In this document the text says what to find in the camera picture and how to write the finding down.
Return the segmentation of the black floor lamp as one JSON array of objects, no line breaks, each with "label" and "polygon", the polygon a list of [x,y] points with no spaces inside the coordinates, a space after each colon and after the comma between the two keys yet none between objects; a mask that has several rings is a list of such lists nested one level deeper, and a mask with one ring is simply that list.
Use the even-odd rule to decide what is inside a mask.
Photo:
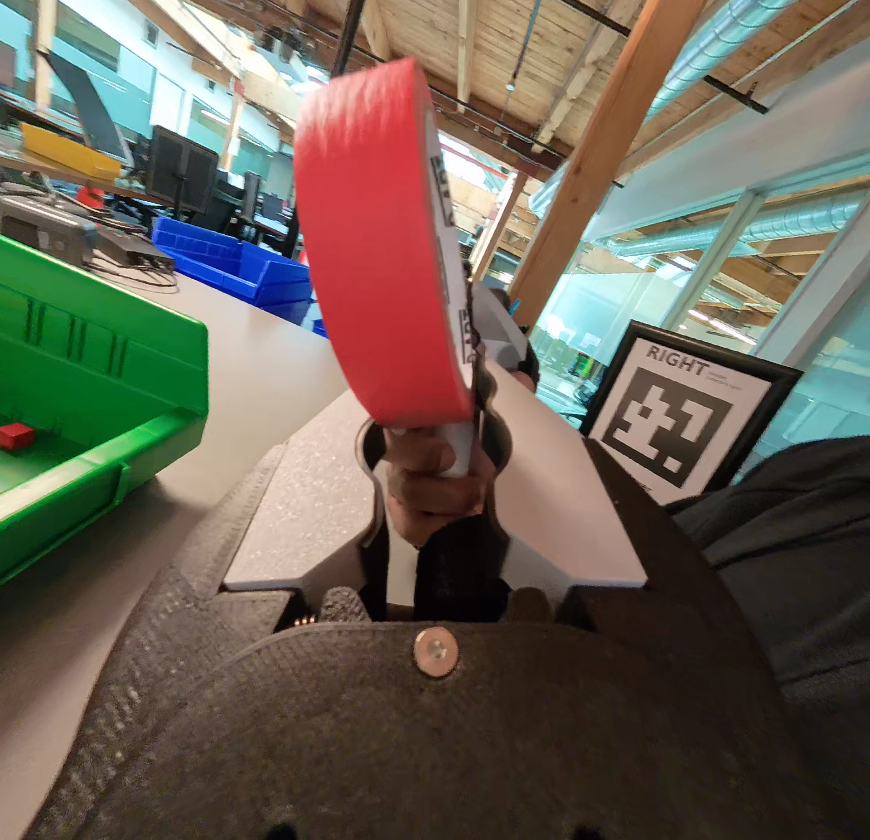
[{"label": "black floor lamp", "polygon": [[297,187],[281,247],[290,258],[299,234],[338,234],[331,212],[351,211],[353,227],[386,208],[414,211],[431,201],[430,160],[443,163],[429,88],[411,58],[344,76],[367,0],[350,0],[330,81],[303,103],[296,122]]}]

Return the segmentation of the black computer monitor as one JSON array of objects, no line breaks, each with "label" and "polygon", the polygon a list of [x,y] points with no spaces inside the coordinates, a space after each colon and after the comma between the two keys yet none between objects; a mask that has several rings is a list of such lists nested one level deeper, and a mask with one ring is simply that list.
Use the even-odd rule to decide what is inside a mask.
[{"label": "black computer monitor", "polygon": [[216,184],[218,160],[213,150],[154,125],[145,170],[146,192],[170,207],[176,220],[183,213],[204,214]]}]

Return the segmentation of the blue plastic bin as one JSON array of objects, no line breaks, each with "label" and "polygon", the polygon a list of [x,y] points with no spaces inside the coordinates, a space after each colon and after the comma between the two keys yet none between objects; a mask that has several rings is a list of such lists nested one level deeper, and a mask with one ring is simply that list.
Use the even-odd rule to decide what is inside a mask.
[{"label": "blue plastic bin", "polygon": [[301,325],[312,302],[309,268],[279,253],[168,217],[156,217],[152,244],[192,280]]}]

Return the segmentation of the silver air duct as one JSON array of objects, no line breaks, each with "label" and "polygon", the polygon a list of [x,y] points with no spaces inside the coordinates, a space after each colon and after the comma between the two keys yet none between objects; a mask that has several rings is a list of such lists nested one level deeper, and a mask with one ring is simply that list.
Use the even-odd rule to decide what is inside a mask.
[{"label": "silver air duct", "polygon": [[725,0],[686,42],[644,123],[702,81],[798,0]]}]

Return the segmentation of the person's right forearm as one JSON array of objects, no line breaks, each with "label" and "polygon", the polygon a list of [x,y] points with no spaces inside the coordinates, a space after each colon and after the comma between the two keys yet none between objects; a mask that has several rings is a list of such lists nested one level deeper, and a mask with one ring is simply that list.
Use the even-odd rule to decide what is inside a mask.
[{"label": "person's right forearm", "polygon": [[788,447],[665,510],[733,595],[807,739],[868,761],[868,436]]}]

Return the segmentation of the black framed marker sign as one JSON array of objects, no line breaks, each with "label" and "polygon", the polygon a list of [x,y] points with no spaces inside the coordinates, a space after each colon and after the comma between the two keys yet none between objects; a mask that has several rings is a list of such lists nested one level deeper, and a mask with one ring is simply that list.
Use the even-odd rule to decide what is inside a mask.
[{"label": "black framed marker sign", "polygon": [[633,320],[580,432],[666,506],[727,486],[802,376]]}]

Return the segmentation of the wooden post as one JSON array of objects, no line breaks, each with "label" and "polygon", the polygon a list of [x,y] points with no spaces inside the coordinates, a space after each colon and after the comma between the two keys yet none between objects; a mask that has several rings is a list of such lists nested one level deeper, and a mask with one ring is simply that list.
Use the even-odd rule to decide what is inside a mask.
[{"label": "wooden post", "polygon": [[534,326],[707,0],[646,0],[513,279],[517,323]]}]

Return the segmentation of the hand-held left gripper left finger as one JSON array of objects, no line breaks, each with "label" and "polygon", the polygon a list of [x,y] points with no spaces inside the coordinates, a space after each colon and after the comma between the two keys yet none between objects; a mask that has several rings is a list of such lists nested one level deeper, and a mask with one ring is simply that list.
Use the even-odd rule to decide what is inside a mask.
[{"label": "hand-held left gripper left finger", "polygon": [[223,576],[230,592],[296,589],[310,606],[337,587],[386,600],[389,538],[366,456],[373,423],[347,390],[295,432]]}]

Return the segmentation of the green plastic bin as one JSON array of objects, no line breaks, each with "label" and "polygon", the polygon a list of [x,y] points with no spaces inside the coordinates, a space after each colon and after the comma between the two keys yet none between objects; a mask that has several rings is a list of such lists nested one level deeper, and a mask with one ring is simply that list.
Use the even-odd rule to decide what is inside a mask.
[{"label": "green plastic bin", "polygon": [[201,442],[208,330],[2,237],[1,583],[116,508]]}]

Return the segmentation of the red tape roll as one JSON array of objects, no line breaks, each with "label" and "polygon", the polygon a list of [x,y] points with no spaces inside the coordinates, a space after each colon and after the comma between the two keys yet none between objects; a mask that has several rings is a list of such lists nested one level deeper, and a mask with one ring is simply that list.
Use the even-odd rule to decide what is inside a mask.
[{"label": "red tape roll", "polygon": [[474,346],[444,161],[430,160],[431,201],[381,210],[353,227],[331,212],[304,249],[325,331],[350,389],[381,426],[471,421]]}]

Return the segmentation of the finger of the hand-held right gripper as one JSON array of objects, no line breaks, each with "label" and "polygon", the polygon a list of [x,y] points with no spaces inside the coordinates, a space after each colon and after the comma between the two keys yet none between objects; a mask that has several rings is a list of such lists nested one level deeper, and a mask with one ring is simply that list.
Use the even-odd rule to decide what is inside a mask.
[{"label": "finger of the hand-held right gripper", "polygon": [[471,285],[473,326],[485,357],[500,367],[520,367],[528,353],[528,342],[508,310],[506,291],[481,282]]}]

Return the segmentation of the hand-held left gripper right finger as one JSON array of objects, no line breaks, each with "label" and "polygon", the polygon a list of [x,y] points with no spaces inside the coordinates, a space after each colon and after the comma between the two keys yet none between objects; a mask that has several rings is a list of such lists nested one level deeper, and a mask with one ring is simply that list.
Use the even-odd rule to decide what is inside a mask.
[{"label": "hand-held left gripper right finger", "polygon": [[486,511],[499,578],[556,607],[573,587],[642,588],[647,573],[581,434],[492,360],[481,365],[481,445],[495,465]]}]

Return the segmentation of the dark slanted board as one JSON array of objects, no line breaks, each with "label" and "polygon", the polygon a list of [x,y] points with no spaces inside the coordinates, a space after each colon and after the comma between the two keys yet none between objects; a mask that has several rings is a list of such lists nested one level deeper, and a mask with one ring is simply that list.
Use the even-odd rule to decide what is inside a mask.
[{"label": "dark slanted board", "polygon": [[84,143],[131,169],[133,157],[127,140],[103,104],[89,74],[54,52],[42,52],[41,56],[71,95]]}]

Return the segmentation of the grey power unit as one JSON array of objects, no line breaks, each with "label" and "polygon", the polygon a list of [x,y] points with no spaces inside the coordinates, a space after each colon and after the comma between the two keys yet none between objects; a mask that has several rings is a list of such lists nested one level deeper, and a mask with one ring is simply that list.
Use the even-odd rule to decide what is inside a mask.
[{"label": "grey power unit", "polygon": [[81,268],[98,246],[98,229],[92,221],[19,196],[1,198],[1,234]]}]

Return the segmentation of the black hub box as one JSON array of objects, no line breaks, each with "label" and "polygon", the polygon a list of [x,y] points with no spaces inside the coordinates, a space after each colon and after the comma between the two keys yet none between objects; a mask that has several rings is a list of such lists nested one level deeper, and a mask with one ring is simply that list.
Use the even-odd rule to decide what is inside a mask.
[{"label": "black hub box", "polygon": [[98,227],[94,252],[97,251],[121,267],[160,273],[175,271],[174,259],[137,233]]}]

